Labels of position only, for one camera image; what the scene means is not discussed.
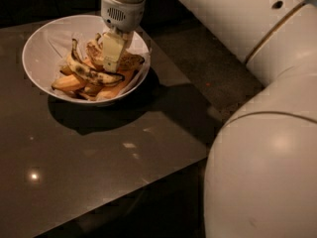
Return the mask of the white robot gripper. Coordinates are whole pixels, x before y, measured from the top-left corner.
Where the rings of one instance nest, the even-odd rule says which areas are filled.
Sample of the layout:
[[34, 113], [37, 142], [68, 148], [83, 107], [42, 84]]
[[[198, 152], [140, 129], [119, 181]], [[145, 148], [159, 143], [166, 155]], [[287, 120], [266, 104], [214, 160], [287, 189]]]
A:
[[117, 71], [119, 59], [127, 43], [123, 33], [136, 30], [142, 21], [144, 9], [145, 1], [128, 3], [120, 0], [101, 0], [101, 17], [109, 29], [117, 29], [103, 34], [102, 55], [106, 71]]

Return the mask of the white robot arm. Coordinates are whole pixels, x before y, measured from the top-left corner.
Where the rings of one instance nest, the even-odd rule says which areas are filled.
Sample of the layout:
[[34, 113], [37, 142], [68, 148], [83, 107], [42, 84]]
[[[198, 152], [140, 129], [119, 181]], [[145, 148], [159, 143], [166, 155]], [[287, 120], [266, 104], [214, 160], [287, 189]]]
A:
[[317, 238], [317, 8], [179, 1], [264, 85], [211, 148], [206, 238]]

